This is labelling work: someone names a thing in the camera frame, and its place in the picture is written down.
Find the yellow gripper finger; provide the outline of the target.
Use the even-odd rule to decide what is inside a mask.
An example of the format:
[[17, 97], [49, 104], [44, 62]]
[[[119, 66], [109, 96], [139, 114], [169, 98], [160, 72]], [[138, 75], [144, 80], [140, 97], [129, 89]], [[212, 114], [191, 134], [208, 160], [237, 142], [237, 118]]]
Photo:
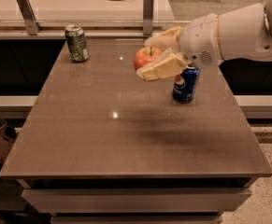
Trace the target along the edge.
[[160, 34], [153, 35], [144, 42], [145, 47], [154, 47], [161, 50], [172, 49], [173, 52], [180, 52], [180, 35], [184, 29], [180, 26], [172, 27]]
[[144, 64], [136, 69], [136, 74], [143, 80], [155, 81], [180, 75], [186, 67], [187, 59], [182, 53], [174, 53], [171, 49], [166, 49], [147, 58]]

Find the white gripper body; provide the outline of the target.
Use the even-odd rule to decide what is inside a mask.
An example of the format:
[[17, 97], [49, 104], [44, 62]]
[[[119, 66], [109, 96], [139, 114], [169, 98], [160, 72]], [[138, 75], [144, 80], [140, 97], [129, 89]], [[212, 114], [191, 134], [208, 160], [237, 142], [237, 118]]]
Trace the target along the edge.
[[198, 68], [219, 66], [222, 56], [218, 38], [219, 16], [211, 13], [191, 21], [180, 35], [180, 51]]

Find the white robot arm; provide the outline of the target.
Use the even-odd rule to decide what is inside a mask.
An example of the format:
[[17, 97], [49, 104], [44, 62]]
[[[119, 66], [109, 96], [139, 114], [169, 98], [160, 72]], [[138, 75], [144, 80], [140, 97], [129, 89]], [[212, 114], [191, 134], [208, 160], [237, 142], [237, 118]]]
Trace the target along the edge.
[[145, 45], [162, 51], [136, 70], [146, 81], [174, 77], [190, 64], [207, 68], [233, 59], [272, 62], [272, 0], [200, 17], [150, 37]]

